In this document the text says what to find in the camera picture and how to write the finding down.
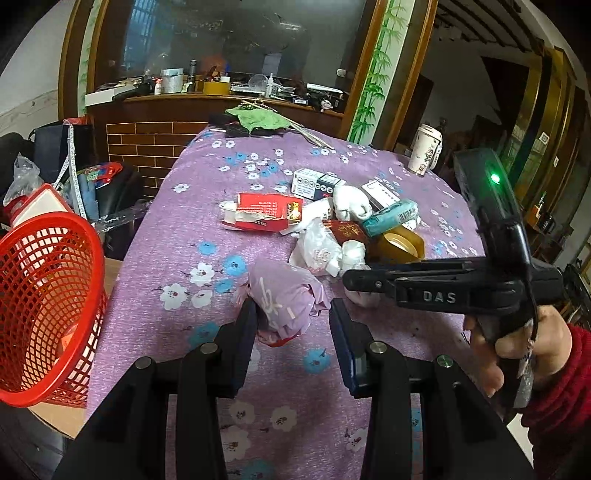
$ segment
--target teal package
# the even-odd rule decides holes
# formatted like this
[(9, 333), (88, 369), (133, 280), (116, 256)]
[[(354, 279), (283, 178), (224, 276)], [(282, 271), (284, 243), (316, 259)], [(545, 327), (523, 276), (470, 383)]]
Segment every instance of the teal package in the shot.
[(404, 222), (414, 220), (417, 216), (417, 203), (404, 199), (374, 213), (361, 226), (369, 236), (377, 236)]

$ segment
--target brick pattern panel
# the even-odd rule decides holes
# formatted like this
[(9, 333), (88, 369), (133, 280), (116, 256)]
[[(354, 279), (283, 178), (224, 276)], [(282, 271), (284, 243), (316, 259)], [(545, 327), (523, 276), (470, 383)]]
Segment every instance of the brick pattern panel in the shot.
[(206, 126), (204, 122), (109, 124), (109, 158), (139, 171), (144, 196), (152, 199), (187, 144)]

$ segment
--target torn red cardboard box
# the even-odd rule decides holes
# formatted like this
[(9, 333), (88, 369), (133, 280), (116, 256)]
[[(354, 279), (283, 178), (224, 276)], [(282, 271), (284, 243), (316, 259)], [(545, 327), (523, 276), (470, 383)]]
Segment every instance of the torn red cardboard box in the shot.
[(223, 202), (222, 224), (230, 230), (279, 232), (301, 221), (302, 199), (275, 193), (239, 193)]

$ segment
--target measuring tape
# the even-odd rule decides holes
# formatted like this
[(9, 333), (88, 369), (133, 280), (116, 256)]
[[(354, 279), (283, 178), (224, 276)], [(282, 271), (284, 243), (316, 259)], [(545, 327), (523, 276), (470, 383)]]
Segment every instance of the measuring tape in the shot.
[(78, 174), (76, 172), (76, 147), (74, 146), (74, 125), (68, 121), (64, 121), (68, 125), (68, 155), (64, 164), (61, 166), (60, 174), (57, 176), (57, 180), (53, 183), (53, 187), (57, 189), (61, 179), (66, 174), (66, 170), (70, 169), (70, 183), (74, 187), (71, 189), (73, 195), (74, 211), (82, 218), (87, 219), (86, 209), (82, 202), (82, 194), (80, 193), (80, 184), (78, 183)]

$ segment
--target basket rim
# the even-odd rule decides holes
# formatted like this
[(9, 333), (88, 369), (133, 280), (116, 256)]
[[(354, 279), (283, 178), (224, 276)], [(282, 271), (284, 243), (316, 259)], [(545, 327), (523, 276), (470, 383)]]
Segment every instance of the basket rim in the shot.
[[(8, 392), (0, 388), (0, 400), (14, 407), (31, 407), (49, 397), (76, 367), (88, 338), (94, 327), (96, 312), (103, 294), (105, 262), (103, 248), (98, 234), (92, 225), (82, 217), (70, 212), (51, 212), (35, 216), (12, 229), (0, 240), (0, 255), (6, 247), (12, 247), (22, 240), (27, 231), (40, 229), (67, 228), (82, 231), (92, 253), (92, 273), (90, 288), (85, 306), (80, 314), (78, 326), (66, 350), (49, 372), (38, 383), (21, 392)], [(90, 369), (83, 375), (89, 375)]]

